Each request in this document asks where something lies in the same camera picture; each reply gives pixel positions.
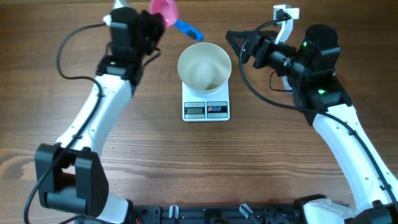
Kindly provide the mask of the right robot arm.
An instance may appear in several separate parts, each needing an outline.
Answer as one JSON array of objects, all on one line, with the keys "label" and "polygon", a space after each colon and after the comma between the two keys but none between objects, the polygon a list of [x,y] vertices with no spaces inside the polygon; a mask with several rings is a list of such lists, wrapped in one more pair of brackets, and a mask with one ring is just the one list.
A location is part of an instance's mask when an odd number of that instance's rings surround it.
[{"label": "right robot arm", "polygon": [[314,194],[287,206],[266,206],[260,217],[247,205],[240,207],[241,213],[253,223],[396,223],[397,179],[361,127],[353,102],[335,75],[340,54],[336,30],[312,25],[299,48],[281,42],[279,33],[265,26],[230,30],[226,40],[240,65],[254,57],[255,68],[269,67],[287,79],[292,109],[301,112],[327,143],[356,203],[349,208]]}]

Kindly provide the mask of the pink scoop blue handle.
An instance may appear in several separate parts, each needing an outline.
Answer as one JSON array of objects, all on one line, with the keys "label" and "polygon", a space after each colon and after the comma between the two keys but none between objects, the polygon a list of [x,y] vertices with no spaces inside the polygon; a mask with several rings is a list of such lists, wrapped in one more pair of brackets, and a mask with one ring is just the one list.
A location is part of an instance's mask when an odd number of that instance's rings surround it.
[{"label": "pink scoop blue handle", "polygon": [[204,35],[202,32],[179,19],[179,9],[175,0],[151,0],[149,12],[161,14],[166,28],[174,26],[186,36],[199,42],[203,41]]}]

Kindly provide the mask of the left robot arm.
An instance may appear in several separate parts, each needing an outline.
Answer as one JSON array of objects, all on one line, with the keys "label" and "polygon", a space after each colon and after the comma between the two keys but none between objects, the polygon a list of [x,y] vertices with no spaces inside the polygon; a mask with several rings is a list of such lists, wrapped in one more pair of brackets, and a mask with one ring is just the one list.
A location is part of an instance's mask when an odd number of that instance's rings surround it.
[{"label": "left robot arm", "polygon": [[44,208],[72,213],[74,220],[136,223],[132,202],[109,191],[100,156],[145,66],[160,55],[164,18],[121,6],[103,23],[110,28],[111,40],[91,78],[93,88],[71,126],[54,144],[36,150],[32,195]]}]

